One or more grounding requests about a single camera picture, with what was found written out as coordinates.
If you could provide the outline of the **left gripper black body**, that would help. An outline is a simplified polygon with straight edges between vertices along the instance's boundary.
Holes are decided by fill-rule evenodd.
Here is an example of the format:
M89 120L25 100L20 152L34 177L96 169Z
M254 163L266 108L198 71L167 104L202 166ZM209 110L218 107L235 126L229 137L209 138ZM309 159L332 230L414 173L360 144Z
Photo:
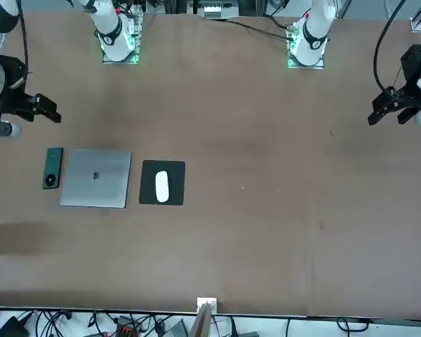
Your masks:
M401 56L401 66L406 80L403 87L405 93L415 93L417 81L421 75L421 44L413 44Z

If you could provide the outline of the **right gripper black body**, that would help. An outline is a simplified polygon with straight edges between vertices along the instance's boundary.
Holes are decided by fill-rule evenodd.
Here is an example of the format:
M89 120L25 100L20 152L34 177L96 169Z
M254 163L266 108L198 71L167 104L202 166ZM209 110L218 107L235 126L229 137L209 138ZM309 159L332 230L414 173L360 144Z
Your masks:
M4 88L0 94L0 114L15 114L27 104L26 81L22 80L25 64L18 58L0 55L0 66L4 69Z

